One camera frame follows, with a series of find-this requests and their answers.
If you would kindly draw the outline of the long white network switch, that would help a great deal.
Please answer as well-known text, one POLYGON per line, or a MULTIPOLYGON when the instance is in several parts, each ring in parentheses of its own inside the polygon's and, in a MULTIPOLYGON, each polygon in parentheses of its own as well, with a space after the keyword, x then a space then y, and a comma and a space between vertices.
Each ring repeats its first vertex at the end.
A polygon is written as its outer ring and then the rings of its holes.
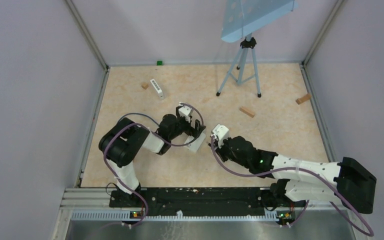
POLYGON ((151 79, 150 80, 150 83, 151 85, 154 87, 158 97, 160 100, 163 100, 165 98, 165 95, 164 95, 164 92, 162 90, 162 88, 160 87, 160 85, 157 83, 157 81, 155 79, 151 79))

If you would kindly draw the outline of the light blue tripod stand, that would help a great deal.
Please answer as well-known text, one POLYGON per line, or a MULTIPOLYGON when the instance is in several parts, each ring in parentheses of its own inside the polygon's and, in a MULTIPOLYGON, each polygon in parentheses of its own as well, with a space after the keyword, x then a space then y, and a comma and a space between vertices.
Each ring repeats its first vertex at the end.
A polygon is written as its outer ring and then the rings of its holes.
POLYGON ((230 78, 238 86, 255 79, 257 97, 262 96, 255 50, 257 41, 253 33, 293 12, 297 6, 295 0, 228 0, 226 2, 220 39, 226 43, 240 41, 240 44, 239 50, 215 94, 217 97, 221 95, 230 78), (252 56, 254 74, 244 78, 249 52, 252 56))

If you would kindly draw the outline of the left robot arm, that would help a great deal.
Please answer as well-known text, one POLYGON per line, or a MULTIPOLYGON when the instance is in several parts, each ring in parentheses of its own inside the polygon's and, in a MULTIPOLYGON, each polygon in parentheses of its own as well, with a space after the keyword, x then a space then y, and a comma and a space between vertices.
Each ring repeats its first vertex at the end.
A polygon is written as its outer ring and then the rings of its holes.
POLYGON ((205 129, 206 126, 198 119, 192 126, 189 117, 181 114, 164 115, 155 132, 123 117, 98 144, 98 149, 105 157, 105 164, 118 181, 116 185, 122 192, 121 200, 129 207, 140 202, 140 183, 133 165, 140 149, 161 156, 173 146, 172 140, 175 138, 182 134, 188 135, 192 139, 182 144, 188 146, 197 142, 205 129))

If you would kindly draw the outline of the wooden cube near switch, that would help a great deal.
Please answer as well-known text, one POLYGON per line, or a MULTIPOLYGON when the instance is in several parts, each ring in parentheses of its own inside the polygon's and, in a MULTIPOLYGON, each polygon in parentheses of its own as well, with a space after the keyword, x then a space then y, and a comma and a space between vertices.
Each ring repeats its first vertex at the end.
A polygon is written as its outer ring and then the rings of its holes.
POLYGON ((149 87, 149 85, 148 85, 146 82, 143 82, 143 83, 141 84, 141 87, 142 87, 144 90, 146 90, 146 89, 149 87))

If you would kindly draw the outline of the curved wooden block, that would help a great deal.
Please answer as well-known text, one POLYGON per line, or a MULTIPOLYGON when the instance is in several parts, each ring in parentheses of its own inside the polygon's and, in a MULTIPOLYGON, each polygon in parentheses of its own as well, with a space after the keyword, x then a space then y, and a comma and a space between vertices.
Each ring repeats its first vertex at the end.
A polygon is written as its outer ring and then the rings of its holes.
POLYGON ((312 95, 310 93, 307 93, 306 95, 300 97, 300 98, 297 98, 295 100, 295 102, 298 104, 298 105, 301 105, 307 101, 309 101, 310 99, 312 98, 312 95))

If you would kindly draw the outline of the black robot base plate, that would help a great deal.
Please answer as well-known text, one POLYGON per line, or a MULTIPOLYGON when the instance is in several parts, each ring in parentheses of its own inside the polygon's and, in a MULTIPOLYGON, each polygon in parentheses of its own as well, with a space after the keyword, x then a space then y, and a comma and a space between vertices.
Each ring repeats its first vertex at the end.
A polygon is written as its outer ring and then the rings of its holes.
POLYGON ((137 192, 113 190, 109 207, 138 208, 150 217, 174 216, 178 211, 186 217, 245 217, 306 204, 274 195, 264 187, 142 187, 137 192))

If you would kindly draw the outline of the white TP-Link switch box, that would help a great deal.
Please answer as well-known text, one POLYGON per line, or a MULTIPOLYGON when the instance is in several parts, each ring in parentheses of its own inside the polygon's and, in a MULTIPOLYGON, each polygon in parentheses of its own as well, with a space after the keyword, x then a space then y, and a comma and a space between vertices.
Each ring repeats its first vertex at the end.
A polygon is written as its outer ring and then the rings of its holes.
POLYGON ((190 152, 196 154, 201 147, 201 145, 204 143, 207 135, 202 132, 197 139, 195 139, 193 136, 188 136, 185 140, 185 148, 187 148, 190 152))

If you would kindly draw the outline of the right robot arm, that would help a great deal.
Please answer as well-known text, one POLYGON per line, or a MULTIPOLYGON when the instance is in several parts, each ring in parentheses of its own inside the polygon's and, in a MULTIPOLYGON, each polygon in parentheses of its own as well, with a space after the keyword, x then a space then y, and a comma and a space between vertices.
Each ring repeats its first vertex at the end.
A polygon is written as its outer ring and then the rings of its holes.
POLYGON ((242 136, 212 135, 210 147, 222 168, 234 162, 248 173, 226 171, 244 178, 271 178, 274 202, 287 206, 291 201, 320 201, 342 204, 360 214, 372 214, 377 178, 351 157, 340 162, 314 162, 258 149, 242 136))

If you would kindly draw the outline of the flat wooden plank block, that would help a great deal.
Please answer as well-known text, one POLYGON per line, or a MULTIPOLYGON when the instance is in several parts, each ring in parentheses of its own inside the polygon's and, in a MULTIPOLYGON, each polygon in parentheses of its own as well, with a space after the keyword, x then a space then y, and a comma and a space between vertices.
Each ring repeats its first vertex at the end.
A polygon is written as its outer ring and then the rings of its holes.
POLYGON ((249 117, 251 117, 251 118, 254 118, 255 115, 256 115, 256 113, 255 113, 252 109, 250 109, 250 108, 248 108, 248 107, 245 107, 245 106, 241 106, 241 107, 239 108, 239 110, 240 110, 242 113, 246 114, 247 116, 249 116, 249 117))

